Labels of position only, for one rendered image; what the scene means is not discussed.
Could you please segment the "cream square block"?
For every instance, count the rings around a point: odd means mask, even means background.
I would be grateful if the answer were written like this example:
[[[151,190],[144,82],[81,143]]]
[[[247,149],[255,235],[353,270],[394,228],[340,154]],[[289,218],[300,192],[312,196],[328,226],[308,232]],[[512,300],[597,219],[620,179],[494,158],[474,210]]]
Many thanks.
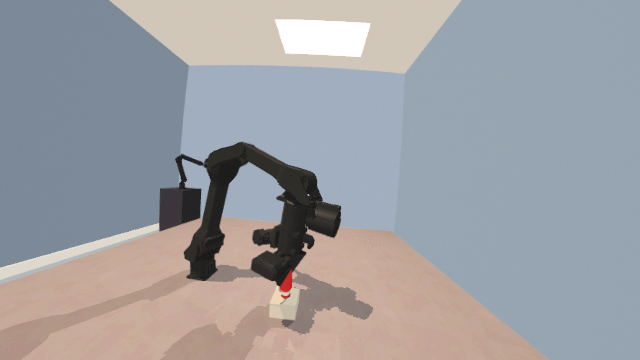
[[[270,302],[270,311],[269,317],[293,320],[295,321],[295,316],[299,303],[299,288],[291,288],[289,292],[288,298],[282,297],[282,290],[277,286],[273,297]]]

